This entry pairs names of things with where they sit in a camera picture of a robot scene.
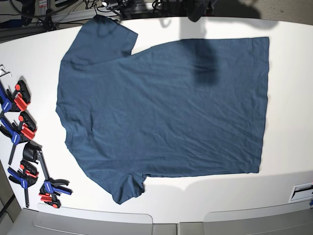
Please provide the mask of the right grey chair back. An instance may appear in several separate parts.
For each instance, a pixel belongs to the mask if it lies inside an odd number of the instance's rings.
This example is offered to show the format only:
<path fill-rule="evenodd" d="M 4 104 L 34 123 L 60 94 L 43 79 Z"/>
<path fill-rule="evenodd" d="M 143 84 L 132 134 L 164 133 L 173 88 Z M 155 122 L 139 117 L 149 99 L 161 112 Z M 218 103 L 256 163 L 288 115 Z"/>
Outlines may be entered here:
<path fill-rule="evenodd" d="M 179 235 L 311 235 L 313 210 L 308 202 L 209 212 L 203 222 L 178 225 Z"/>

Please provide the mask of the grey chair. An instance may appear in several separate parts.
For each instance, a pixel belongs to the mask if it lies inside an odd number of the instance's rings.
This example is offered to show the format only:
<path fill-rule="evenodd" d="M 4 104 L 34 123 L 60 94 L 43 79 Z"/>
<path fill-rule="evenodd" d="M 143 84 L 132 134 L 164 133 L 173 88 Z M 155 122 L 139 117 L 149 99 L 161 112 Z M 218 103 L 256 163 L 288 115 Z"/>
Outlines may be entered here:
<path fill-rule="evenodd" d="M 203 222 L 178 225 L 179 235 L 311 235 L 313 210 L 308 202 L 209 212 Z"/>
<path fill-rule="evenodd" d="M 88 211 L 38 204 L 22 209 L 10 235 L 176 235 L 176 224 L 154 224 L 151 216 L 136 213 Z"/>

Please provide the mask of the silver metal hook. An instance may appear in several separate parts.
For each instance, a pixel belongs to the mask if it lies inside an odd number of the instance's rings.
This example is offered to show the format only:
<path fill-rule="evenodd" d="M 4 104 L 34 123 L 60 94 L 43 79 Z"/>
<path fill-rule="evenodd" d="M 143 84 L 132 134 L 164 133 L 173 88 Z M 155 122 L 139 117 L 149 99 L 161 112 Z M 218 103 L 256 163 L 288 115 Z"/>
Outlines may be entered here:
<path fill-rule="evenodd" d="M 7 71 L 4 67 L 3 64 L 0 65 L 0 77 L 3 77 L 3 76 L 10 76 L 12 77 L 11 75 L 11 72 Z"/>

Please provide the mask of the left grey chair back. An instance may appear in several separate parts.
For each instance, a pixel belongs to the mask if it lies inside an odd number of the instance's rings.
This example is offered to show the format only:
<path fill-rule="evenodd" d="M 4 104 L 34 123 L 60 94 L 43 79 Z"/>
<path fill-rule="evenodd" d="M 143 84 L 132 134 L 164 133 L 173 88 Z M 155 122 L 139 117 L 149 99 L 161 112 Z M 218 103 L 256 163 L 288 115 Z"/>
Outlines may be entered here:
<path fill-rule="evenodd" d="M 22 209 L 10 235 L 176 235 L 176 224 L 154 224 L 151 216 L 136 213 L 88 211 L 38 204 Z"/>

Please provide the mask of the dark blue T-shirt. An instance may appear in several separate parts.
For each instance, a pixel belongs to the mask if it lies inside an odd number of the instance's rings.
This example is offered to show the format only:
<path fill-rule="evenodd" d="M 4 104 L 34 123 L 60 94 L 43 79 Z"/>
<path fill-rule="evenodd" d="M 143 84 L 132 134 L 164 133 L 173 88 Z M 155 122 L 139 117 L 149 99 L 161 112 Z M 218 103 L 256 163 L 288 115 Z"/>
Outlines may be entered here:
<path fill-rule="evenodd" d="M 115 203 L 147 177 L 258 173 L 269 38 L 182 39 L 132 54 L 138 35 L 85 23 L 60 64 L 66 146 Z"/>

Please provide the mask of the long black bar clamp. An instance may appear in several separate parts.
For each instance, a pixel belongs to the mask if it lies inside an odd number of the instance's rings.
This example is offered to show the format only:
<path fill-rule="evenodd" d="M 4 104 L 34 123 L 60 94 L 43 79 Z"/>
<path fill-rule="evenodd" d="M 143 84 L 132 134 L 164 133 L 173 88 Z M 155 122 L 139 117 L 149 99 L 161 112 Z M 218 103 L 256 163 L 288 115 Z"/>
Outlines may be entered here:
<path fill-rule="evenodd" d="M 69 181 L 65 179 L 53 179 L 50 177 L 42 149 L 31 142 L 28 142 L 23 149 L 23 159 L 36 164 L 40 162 L 45 177 L 44 183 L 39 192 L 41 201 L 54 208 L 60 208 L 61 202 L 58 199 L 58 196 L 61 196 L 61 194 L 72 194 L 72 190 L 66 187 L 69 185 Z"/>

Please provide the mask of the top blue red bar clamp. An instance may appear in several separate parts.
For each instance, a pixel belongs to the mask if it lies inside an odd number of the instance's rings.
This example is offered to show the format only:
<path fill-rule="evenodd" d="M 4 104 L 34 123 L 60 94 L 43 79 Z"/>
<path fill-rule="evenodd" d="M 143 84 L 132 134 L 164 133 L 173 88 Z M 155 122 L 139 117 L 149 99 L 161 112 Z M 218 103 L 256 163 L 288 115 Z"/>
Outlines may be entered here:
<path fill-rule="evenodd" d="M 22 112 L 30 104 L 31 95 L 24 80 L 19 80 L 15 85 L 15 90 L 11 93 L 9 89 L 5 90 L 0 84 L 0 104 L 2 111 L 0 118 L 8 112 Z"/>

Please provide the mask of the blue red bar clamp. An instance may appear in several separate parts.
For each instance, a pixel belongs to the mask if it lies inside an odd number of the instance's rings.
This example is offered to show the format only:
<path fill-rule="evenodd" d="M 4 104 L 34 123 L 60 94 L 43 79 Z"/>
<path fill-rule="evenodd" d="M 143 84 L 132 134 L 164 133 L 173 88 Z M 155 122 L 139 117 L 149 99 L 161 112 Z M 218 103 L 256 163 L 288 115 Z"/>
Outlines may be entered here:
<path fill-rule="evenodd" d="M 19 80 L 15 85 L 15 90 L 11 93 L 9 89 L 5 90 L 0 84 L 0 104 L 2 111 L 0 118 L 8 112 L 22 112 L 30 104 L 31 95 L 24 80 Z"/>
<path fill-rule="evenodd" d="M 35 137 L 37 127 L 27 111 L 20 112 L 19 125 L 16 125 L 14 122 L 10 123 L 5 116 L 2 116 L 0 120 L 2 123 L 0 132 L 8 137 L 13 144 L 8 161 L 8 164 L 11 165 L 17 145 L 31 141 Z"/>
<path fill-rule="evenodd" d="M 39 173 L 36 167 L 27 160 L 22 159 L 19 170 L 15 171 L 9 167 L 7 171 L 10 174 L 9 180 L 24 189 L 25 206 L 29 208 L 28 188 L 37 182 Z"/>

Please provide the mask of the aluminium frame rail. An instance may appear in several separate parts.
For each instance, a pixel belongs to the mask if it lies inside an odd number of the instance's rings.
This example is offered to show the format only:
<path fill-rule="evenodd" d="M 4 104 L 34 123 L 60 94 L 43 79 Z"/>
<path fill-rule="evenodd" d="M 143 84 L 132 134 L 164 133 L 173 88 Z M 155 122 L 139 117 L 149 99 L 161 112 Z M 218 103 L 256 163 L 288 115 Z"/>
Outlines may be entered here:
<path fill-rule="evenodd" d="M 58 14 L 52 16 L 51 18 L 55 24 L 70 24 L 70 23 L 81 23 L 82 21 L 86 21 L 93 18 L 95 15 L 119 18 L 121 17 L 117 11 L 109 11 L 105 7 L 99 6 L 88 10 Z"/>

